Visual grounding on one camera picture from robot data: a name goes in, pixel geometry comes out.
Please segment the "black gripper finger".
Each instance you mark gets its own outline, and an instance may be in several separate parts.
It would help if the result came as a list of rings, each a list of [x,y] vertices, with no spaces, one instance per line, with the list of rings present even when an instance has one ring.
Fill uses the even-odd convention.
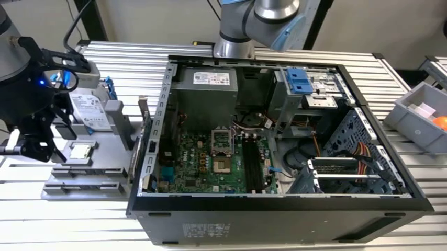
[[[76,140],[77,136],[72,129],[71,115],[73,107],[71,104],[69,95],[67,93],[56,94],[51,110],[56,115],[53,124],[59,134],[65,140]]]
[[[21,155],[41,162],[67,162],[67,157],[57,149],[53,141],[51,124],[53,114],[33,114],[26,116],[20,124],[20,133],[24,137]]]

